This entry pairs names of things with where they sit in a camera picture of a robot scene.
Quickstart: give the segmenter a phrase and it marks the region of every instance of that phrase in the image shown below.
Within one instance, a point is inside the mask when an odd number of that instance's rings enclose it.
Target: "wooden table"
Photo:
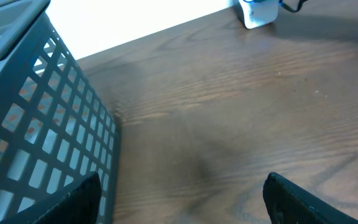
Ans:
[[[226,9],[79,63],[121,120],[115,223],[270,223],[271,171],[358,219],[358,1],[254,30]]]

